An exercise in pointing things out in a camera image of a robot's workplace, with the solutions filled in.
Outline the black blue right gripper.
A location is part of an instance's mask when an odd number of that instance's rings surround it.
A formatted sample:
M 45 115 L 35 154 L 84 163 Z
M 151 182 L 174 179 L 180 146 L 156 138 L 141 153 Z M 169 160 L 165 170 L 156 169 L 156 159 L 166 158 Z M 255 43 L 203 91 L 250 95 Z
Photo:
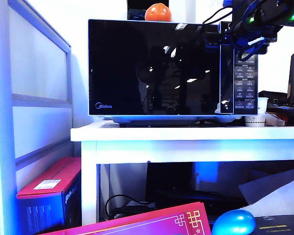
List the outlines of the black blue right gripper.
M 232 24 L 229 33 L 221 35 L 217 25 L 205 24 L 203 27 L 205 51 L 218 51 L 221 44 L 231 45 L 237 52 L 266 53 L 271 42 L 276 42 L 278 26 L 261 25 L 254 17 L 241 19 Z

